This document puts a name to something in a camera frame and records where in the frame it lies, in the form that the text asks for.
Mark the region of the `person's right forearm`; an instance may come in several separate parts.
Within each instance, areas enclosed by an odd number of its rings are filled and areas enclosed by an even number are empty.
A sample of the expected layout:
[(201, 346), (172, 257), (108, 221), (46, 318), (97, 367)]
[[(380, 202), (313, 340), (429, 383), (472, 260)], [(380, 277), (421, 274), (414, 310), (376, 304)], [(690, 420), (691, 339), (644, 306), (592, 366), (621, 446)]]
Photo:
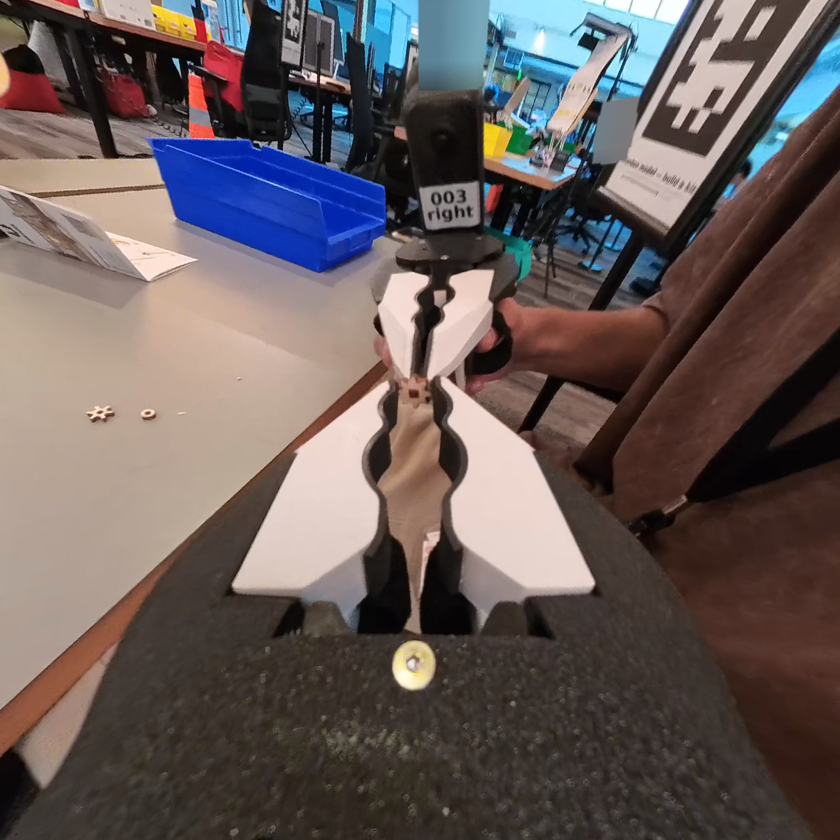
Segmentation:
[(665, 340), (665, 317), (648, 306), (619, 311), (532, 310), (524, 371), (626, 393)]

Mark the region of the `black easel stand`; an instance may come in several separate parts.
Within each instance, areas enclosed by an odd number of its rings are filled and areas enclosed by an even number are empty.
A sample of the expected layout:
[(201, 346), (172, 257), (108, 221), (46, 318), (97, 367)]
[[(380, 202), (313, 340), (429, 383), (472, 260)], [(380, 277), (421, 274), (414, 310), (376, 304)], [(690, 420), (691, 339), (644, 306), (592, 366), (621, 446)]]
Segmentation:
[[(634, 266), (636, 259), (641, 254), (645, 245), (645, 236), (641, 232), (633, 231), (591, 301), (589, 311), (603, 312), (606, 310), (607, 305), (613, 301), (615, 294), (622, 285), (629, 270)], [(566, 384), (581, 385), (582, 382), (562, 379), (556, 376), (547, 377), (518, 427), (520, 433), (530, 433), (536, 429), (554, 397), (558, 395), (561, 388)]]

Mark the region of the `person's right hand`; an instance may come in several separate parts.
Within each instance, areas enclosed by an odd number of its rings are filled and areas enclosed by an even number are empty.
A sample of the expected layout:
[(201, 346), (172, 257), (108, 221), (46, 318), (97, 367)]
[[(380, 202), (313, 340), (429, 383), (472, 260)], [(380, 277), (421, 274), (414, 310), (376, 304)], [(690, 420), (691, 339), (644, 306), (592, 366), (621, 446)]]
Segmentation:
[(465, 391), (470, 396), (476, 396), (490, 383), (503, 380), (510, 373), (519, 370), (522, 364), (529, 360), (529, 329), (532, 310), (516, 303), (511, 298), (506, 298), (498, 302), (496, 312), (499, 313), (499, 317), (504, 319), (511, 334), (511, 357), (497, 371), (488, 374), (473, 372), (465, 385)]

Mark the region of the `wooden workbench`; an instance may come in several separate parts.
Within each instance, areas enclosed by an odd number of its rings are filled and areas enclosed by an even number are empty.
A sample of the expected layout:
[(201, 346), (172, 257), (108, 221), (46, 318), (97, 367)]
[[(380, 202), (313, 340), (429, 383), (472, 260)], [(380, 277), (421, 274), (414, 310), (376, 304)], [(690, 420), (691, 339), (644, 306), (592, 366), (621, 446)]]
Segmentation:
[(54, 1), (2, 1), (2, 16), (22, 23), (45, 23), (56, 38), (59, 59), (76, 105), (87, 111), (105, 159), (120, 154), (112, 135), (109, 111), (95, 67), (96, 37), (122, 39), (129, 52), (163, 51), (179, 60), (181, 69), (201, 65), (207, 44)]

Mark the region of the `red chair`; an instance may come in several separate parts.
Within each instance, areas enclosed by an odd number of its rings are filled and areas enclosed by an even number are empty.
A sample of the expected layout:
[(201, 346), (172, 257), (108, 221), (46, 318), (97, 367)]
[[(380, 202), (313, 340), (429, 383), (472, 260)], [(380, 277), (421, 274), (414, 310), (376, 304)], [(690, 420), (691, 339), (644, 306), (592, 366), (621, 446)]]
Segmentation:
[(219, 138), (239, 139), (247, 136), (242, 67), (243, 56), (216, 40), (207, 42), (203, 66), (198, 75), (202, 80), (206, 110), (213, 131)]

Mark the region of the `grey desk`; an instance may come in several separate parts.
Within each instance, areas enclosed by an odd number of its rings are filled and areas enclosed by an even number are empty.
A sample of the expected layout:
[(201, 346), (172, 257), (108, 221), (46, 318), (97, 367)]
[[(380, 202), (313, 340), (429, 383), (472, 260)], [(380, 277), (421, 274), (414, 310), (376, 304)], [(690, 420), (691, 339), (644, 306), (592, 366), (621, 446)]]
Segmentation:
[(196, 262), (146, 282), (2, 243), (3, 753), (217, 509), (376, 381), (397, 247), (319, 274), (176, 220), (162, 187), (59, 204)]

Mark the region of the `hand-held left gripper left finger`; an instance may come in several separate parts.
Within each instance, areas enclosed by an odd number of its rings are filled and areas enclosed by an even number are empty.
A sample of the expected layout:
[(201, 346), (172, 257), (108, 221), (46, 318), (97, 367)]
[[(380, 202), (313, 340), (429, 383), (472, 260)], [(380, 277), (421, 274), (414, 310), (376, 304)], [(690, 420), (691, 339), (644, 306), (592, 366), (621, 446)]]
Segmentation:
[(299, 448), (233, 579), (235, 594), (331, 603), (363, 634), (404, 629), (406, 559), (379, 488), (398, 406), (396, 383), (381, 383)]

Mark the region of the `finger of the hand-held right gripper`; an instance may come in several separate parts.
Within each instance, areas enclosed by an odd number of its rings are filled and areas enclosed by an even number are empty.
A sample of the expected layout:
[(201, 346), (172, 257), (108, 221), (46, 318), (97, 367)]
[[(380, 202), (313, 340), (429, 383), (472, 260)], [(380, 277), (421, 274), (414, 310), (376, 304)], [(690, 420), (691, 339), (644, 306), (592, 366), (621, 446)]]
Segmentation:
[(392, 273), (385, 283), (378, 317), (398, 379), (409, 379), (419, 370), (431, 291), (430, 276), (416, 272)]
[(490, 329), (492, 269), (472, 269), (449, 278), (454, 296), (442, 307), (427, 345), (425, 376), (433, 380), (454, 373)]

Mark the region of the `blue plastic bin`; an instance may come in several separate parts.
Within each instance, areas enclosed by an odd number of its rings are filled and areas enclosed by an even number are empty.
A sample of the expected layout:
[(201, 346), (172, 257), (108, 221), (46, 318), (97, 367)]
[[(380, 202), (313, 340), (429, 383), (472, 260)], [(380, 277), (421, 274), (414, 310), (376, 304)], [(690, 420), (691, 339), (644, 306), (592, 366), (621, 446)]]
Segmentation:
[(149, 139), (175, 217), (316, 272), (385, 235), (385, 189), (247, 140)]

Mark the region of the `black office chair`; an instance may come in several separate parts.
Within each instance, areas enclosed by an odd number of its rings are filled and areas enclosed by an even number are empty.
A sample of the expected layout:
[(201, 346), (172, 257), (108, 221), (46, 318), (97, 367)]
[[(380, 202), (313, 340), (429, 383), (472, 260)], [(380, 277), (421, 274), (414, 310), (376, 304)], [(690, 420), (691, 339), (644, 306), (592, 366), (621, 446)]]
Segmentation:
[(249, 32), (240, 73), (247, 136), (281, 150), (290, 120), (288, 73), (281, 61), (281, 16), (267, 2), (245, 3)]

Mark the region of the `orange traffic cone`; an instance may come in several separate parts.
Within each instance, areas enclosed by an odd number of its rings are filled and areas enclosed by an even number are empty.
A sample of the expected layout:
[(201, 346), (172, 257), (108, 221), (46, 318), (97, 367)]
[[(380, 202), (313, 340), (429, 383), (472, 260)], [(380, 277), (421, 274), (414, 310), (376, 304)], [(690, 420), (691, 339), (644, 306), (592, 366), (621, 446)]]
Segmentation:
[(193, 72), (188, 81), (188, 136), (196, 140), (214, 140), (215, 132), (204, 97), (203, 82)]

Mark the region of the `red bag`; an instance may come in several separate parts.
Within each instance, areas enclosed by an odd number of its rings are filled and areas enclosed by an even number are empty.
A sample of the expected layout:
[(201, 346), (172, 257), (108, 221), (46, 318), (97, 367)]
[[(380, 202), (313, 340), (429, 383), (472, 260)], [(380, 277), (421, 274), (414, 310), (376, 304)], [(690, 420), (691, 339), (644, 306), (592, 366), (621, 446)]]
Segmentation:
[(26, 44), (2, 53), (9, 72), (9, 86), (1, 97), (1, 108), (27, 112), (66, 114), (50, 83), (41, 59)]

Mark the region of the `folded paper leaflet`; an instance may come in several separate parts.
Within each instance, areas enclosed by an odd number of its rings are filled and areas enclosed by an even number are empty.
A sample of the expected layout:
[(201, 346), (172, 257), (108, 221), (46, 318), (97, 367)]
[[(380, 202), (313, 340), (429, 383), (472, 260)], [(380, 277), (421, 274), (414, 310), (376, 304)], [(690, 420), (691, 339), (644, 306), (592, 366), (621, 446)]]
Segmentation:
[(17, 245), (146, 282), (196, 262), (166, 248), (111, 234), (83, 214), (5, 186), (1, 231)]

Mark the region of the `black metal frame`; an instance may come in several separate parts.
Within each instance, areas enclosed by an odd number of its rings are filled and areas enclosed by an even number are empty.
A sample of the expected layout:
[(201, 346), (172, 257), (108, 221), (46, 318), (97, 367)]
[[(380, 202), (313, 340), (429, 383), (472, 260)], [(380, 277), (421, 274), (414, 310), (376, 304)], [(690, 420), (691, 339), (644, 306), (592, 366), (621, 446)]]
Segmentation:
[(774, 439), (838, 372), (833, 352), (816, 353), (791, 374), (731, 436), (687, 492), (664, 507), (626, 523), (634, 536), (672, 526), (680, 513), (741, 491), (781, 480), (838, 460), (839, 421), (826, 422), (776, 444)]

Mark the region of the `large marker poster board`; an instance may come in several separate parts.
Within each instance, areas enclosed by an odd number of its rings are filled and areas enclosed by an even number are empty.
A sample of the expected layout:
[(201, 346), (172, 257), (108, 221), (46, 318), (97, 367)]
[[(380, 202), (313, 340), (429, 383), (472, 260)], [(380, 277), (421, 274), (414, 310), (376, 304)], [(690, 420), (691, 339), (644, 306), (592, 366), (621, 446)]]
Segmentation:
[(593, 202), (664, 256), (730, 183), (838, 27), (838, 1), (691, 2)]

